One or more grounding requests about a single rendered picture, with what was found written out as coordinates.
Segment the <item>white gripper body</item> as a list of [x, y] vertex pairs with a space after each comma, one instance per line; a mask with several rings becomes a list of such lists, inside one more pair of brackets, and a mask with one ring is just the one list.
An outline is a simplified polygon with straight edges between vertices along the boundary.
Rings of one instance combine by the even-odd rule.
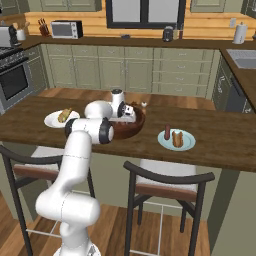
[[135, 121], [136, 120], [136, 113], [134, 111], [134, 108], [130, 105], [125, 106], [124, 114], [126, 117], [128, 117], [130, 120]]

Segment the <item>brown wooden bowl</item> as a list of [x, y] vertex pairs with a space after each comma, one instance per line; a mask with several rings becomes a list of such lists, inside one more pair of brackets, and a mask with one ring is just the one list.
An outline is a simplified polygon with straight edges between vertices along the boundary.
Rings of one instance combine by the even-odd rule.
[[114, 128], [114, 139], [127, 139], [138, 134], [145, 122], [145, 114], [140, 108], [134, 109], [136, 114], [135, 122], [114, 122], [111, 124]]

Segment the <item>white plate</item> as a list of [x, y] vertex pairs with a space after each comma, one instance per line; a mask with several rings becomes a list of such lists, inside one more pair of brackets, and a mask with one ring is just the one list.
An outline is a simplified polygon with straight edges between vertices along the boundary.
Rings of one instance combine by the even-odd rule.
[[52, 112], [50, 113], [49, 115], [47, 115], [44, 119], [44, 124], [48, 127], [51, 127], [51, 128], [64, 128], [66, 123], [72, 119], [72, 118], [79, 118], [80, 115], [78, 112], [76, 111], [72, 111], [69, 115], [69, 117], [67, 118], [67, 120], [63, 123], [59, 122], [58, 121], [58, 117], [59, 115], [62, 113], [61, 110], [58, 110], [58, 111], [55, 111], [55, 112]]

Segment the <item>green base cupboard run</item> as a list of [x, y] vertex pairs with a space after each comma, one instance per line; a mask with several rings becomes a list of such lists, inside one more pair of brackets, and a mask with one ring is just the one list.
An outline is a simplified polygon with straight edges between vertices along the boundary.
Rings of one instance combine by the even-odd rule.
[[220, 53], [209, 49], [37, 45], [25, 51], [34, 88], [122, 89], [212, 97]]

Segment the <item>black round jar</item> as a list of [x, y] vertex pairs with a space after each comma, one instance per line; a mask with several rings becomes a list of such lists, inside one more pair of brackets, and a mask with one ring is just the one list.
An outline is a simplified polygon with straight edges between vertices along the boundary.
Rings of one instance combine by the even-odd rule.
[[166, 26], [163, 30], [162, 40], [164, 42], [171, 42], [173, 40], [173, 27]]

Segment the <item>dark dishwasher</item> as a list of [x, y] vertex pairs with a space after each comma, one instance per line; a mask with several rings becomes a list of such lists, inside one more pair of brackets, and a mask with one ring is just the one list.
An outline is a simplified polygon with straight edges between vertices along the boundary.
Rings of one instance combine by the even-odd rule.
[[220, 59], [212, 101], [218, 111], [245, 114], [254, 112], [224, 58]]

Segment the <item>silver toaster oven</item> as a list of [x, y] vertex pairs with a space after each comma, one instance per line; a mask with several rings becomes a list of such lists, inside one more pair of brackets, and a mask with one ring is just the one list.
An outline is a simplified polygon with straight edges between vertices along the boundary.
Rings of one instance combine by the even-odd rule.
[[57, 39], [79, 39], [83, 36], [81, 20], [55, 20], [50, 23], [52, 37]]

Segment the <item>brown knife block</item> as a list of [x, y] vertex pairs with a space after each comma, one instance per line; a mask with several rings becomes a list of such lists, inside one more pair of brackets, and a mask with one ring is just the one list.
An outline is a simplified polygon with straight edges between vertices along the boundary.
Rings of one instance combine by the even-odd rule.
[[45, 20], [43, 18], [38, 20], [39, 23], [39, 30], [42, 36], [48, 37], [50, 35], [50, 32], [48, 30], [47, 24], [45, 23]]

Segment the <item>steel range oven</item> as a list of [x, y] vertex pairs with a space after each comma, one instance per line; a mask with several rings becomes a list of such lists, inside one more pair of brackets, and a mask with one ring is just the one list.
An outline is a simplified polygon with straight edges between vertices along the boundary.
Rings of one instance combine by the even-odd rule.
[[22, 48], [0, 47], [0, 115], [34, 92], [28, 60]]

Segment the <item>steel sink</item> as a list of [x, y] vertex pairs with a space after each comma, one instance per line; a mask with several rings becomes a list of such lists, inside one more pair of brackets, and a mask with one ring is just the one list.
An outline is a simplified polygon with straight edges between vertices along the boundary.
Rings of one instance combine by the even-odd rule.
[[228, 54], [240, 69], [256, 69], [256, 50], [228, 49]]

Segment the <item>white utensil pot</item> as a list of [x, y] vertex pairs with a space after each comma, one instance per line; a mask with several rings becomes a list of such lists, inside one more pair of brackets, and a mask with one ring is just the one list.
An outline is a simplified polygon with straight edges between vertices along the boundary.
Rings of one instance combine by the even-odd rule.
[[30, 25], [28, 21], [26, 21], [23, 25], [19, 25], [18, 23], [14, 23], [14, 28], [17, 32], [17, 39], [19, 41], [24, 41], [26, 39], [25, 29]]

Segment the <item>white paper towel roll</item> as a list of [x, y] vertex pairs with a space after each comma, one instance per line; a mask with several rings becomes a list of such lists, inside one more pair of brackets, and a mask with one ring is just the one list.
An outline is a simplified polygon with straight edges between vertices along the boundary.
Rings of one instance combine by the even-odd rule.
[[234, 44], [243, 44], [245, 41], [246, 37], [246, 32], [247, 32], [248, 26], [241, 22], [236, 26], [235, 34], [234, 34], [234, 39], [233, 43]]

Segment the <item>dark frame bar stool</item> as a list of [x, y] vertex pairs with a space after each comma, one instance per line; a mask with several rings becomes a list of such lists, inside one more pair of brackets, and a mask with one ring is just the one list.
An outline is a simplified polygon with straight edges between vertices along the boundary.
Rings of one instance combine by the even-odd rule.
[[137, 224], [142, 222], [143, 203], [151, 197], [176, 200], [182, 206], [180, 232], [186, 214], [193, 218], [188, 256], [194, 256], [206, 184], [215, 179], [212, 172], [196, 174], [194, 165], [142, 159], [137, 166], [126, 161], [130, 172], [124, 256], [130, 256], [133, 210], [139, 207]]
[[18, 189], [37, 179], [51, 180], [53, 184], [37, 198], [36, 212], [47, 219], [61, 223], [62, 246], [53, 256], [91, 256], [96, 247], [87, 228], [100, 214], [95, 194], [74, 193], [74, 185], [88, 182], [93, 190], [90, 171], [90, 153], [87, 150], [66, 147], [53, 151], [50, 157], [20, 156], [0, 146], [4, 166], [18, 214], [28, 256], [33, 256]]

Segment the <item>dark frame window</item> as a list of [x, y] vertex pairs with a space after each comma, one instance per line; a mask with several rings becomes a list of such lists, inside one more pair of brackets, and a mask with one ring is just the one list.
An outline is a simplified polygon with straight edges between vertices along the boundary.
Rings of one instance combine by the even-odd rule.
[[186, 0], [106, 0], [107, 27], [114, 29], [180, 29]]

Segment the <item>green wall cupboards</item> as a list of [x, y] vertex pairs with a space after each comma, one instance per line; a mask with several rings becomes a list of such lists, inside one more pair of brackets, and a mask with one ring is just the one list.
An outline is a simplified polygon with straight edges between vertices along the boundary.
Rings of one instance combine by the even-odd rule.
[[97, 12], [102, 0], [28, 0], [31, 12]]
[[190, 11], [197, 13], [234, 12], [236, 4], [232, 0], [191, 0]]

